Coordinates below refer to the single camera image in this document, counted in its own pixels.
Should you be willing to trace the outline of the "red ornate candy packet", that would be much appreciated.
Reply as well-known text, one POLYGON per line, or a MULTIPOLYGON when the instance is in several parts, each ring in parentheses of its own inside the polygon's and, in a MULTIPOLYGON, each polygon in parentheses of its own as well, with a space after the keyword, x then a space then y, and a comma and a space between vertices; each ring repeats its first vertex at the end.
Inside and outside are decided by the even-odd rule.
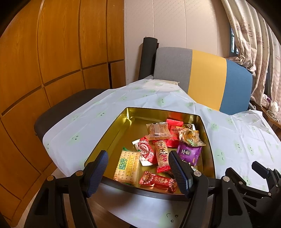
POLYGON ((143 173, 142 177, 140 178, 139 184, 141 186, 164 189, 171 193, 175 193, 178 186, 175 179, 160 176, 149 171, 145 171, 143 173))

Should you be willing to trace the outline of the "brown sesame paste packet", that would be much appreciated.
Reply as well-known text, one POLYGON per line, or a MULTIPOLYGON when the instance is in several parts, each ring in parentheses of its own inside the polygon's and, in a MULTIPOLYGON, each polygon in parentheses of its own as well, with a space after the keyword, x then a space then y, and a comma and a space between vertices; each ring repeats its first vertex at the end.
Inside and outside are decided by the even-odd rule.
POLYGON ((191 165, 190 162, 186 162, 185 160, 182 160, 182 162, 183 162, 184 166, 185 166, 188 170, 190 170, 190 171, 192 171, 192 172, 197 171, 197 169, 194 168, 194 167, 191 165))

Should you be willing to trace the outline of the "purple snack packet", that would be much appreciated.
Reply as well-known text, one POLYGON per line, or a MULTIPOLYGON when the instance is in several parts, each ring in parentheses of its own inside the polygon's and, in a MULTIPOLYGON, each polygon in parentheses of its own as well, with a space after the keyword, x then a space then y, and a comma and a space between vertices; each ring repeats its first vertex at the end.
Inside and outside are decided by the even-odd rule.
POLYGON ((179 155, 180 159, 191 163, 191 165, 197 165, 197 161, 199 155, 201 153, 202 146, 199 147, 192 147, 184 142, 180 142, 177 149, 177 154, 179 155))

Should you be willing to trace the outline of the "sesame stick squirrel packet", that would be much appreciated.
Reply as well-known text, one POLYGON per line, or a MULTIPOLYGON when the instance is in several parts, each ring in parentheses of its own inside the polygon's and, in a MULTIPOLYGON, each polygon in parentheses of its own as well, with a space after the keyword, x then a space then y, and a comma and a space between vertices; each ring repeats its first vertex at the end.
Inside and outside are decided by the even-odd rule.
POLYGON ((171 170, 169 165, 169 151, 164 140, 154 142, 155 153, 157 158, 157 173, 168 172, 171 170))

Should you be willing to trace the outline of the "orange peanut snack bag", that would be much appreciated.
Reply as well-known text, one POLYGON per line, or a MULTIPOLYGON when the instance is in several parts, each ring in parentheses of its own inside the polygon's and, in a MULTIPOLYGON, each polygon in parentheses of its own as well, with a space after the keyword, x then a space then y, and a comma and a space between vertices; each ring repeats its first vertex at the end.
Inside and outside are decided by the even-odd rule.
POLYGON ((199 131, 178 126, 176 127, 176 129, 180 142, 184 142, 191 147, 206 146, 206 144, 200 139, 199 131))

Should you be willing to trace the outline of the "yellow green cracker packet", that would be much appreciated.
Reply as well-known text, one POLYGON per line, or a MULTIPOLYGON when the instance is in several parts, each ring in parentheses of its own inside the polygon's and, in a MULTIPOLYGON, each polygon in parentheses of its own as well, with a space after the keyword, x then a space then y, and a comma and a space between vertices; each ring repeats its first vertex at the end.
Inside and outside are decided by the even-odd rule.
POLYGON ((136 186, 140 155, 141 153, 138 151, 122 150, 113 179, 126 185, 136 186))

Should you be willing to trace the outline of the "red white candy packet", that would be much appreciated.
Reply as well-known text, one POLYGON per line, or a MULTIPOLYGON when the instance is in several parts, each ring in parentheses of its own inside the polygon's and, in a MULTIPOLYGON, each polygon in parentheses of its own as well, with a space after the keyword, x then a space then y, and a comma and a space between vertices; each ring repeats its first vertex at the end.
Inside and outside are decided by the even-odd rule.
POLYGON ((142 137, 132 142, 137 151, 140 152, 140 162, 142 166, 152 166, 157 164, 154 150, 146 137, 142 137))

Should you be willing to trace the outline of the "bright red snack packet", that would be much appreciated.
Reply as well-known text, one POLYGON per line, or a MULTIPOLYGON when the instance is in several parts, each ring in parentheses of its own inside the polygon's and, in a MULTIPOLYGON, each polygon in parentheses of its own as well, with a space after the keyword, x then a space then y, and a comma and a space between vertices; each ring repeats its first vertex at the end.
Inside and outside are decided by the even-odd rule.
POLYGON ((183 121, 177 121, 173 119, 166 119, 168 124, 168 130, 171 133, 172 137, 166 139, 166 145, 168 148, 178 148, 179 145, 179 131, 184 128, 183 121))

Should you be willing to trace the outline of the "clear brown pastry packet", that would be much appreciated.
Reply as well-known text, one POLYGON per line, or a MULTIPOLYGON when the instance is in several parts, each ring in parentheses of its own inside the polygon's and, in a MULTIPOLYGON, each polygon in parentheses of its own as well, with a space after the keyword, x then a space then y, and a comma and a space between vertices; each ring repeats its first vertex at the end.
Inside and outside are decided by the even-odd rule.
POLYGON ((149 141, 157 141, 172 138, 167 122, 146 124, 148 134, 145 136, 149 141))

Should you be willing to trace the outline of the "pale blue smiley tablecloth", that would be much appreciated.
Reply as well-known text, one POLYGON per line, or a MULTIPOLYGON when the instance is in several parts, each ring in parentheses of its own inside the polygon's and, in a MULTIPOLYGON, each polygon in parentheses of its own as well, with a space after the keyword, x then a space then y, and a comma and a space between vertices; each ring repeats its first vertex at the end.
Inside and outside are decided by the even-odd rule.
POLYGON ((280 140, 257 111, 227 115, 196 103, 179 86, 141 80, 103 92, 71 112, 43 136, 43 145, 66 176, 105 150, 105 177, 113 176, 123 148, 148 134, 147 125, 175 119, 191 123, 205 143, 197 167, 217 178, 233 168, 247 185, 267 190, 251 167, 259 162, 280 169, 280 140))

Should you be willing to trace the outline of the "wooden side table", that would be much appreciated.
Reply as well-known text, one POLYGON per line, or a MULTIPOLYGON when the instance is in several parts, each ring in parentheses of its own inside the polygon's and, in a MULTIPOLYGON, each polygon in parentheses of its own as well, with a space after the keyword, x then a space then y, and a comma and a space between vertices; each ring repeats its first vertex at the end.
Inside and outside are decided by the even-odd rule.
POLYGON ((280 123, 273 120, 271 117, 269 117, 269 115, 266 113, 266 109, 263 108, 262 106, 258 106, 254 101, 250 101, 250 103, 256 107, 256 109, 258 111, 262 111, 262 115, 263 117, 266 119, 266 121, 268 122, 268 124, 271 126, 271 128, 273 129, 273 131, 275 132, 275 134, 278 136, 278 138, 280 139, 281 137, 281 128, 280 128, 280 123))

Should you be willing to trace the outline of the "round woven tray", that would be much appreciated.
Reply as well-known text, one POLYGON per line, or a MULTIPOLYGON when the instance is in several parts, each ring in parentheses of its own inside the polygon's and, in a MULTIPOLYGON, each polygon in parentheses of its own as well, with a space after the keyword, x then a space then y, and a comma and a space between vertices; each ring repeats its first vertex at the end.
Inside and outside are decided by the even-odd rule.
POLYGON ((270 119, 272 119, 273 121, 275 121, 275 122, 278 122, 278 121, 279 121, 274 112, 272 112, 272 111, 270 111, 270 110, 267 110, 267 111, 266 111, 266 114, 267 114, 267 116, 268 116, 270 119))

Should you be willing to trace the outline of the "white teapot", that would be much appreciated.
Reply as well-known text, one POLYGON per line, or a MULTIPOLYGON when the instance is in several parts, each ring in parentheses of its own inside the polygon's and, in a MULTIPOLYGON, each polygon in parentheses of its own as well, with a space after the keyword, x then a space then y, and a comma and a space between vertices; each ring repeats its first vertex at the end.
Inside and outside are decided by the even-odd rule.
POLYGON ((277 101, 271 101, 269 105, 269 110, 277 115, 280 112, 280 107, 278 106, 277 101))

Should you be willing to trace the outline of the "patterned tissue box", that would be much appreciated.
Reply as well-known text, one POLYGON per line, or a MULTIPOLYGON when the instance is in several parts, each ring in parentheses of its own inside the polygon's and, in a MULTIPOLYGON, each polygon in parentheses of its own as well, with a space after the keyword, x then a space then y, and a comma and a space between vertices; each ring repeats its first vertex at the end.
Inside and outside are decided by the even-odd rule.
POLYGON ((262 101, 261 101, 261 106, 268 110, 269 106, 270 106, 270 102, 271 102, 271 100, 269 99, 269 97, 264 95, 264 97, 262 98, 262 101))

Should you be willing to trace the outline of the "black chair seat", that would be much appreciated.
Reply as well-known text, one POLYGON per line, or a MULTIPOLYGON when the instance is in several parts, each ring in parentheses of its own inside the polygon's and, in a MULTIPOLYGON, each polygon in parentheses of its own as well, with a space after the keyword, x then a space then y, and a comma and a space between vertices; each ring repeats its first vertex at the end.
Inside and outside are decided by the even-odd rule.
POLYGON ((34 123, 34 131, 40 141, 43 142, 43 137, 47 131, 60 120, 104 91, 106 89, 95 88, 79 91, 45 111, 34 123))

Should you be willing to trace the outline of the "grey yellow blue chair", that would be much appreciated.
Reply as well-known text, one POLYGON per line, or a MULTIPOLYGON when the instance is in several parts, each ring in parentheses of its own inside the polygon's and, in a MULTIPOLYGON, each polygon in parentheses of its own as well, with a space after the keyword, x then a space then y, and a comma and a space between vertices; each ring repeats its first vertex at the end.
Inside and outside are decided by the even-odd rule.
POLYGON ((228 115, 247 111, 249 106, 252 74, 220 56, 187 48, 158 48, 153 77, 178 82, 195 102, 228 115))

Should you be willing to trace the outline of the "beige patterned curtain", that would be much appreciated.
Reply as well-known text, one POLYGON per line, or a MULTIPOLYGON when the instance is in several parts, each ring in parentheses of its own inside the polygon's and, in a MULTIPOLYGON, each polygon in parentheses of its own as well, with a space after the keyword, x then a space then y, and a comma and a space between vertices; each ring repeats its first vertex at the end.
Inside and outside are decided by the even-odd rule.
POLYGON ((266 75, 270 70, 269 97, 280 105, 280 43, 274 32, 247 1, 222 1, 239 54, 234 62, 253 76, 251 99, 262 103, 266 75))

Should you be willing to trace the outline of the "wooden panel cabinet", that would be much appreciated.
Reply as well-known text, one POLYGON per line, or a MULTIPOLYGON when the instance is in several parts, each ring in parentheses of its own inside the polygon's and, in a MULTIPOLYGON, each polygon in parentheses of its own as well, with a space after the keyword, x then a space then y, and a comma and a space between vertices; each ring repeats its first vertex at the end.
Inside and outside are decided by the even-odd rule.
POLYGON ((124 1, 22 1, 1 24, 1 214, 16 226, 55 164, 34 131, 86 89, 125 85, 124 1))

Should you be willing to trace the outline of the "black rolled mat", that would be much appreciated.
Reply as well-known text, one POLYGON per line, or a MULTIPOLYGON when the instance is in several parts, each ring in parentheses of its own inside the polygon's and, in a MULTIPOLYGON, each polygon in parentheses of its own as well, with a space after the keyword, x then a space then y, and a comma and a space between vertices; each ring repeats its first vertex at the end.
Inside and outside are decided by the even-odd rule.
POLYGON ((141 58, 140 58, 140 70, 138 79, 144 79, 150 75, 153 75, 155 68, 156 51, 159 47, 158 40, 152 37, 145 37, 143 39, 141 58))

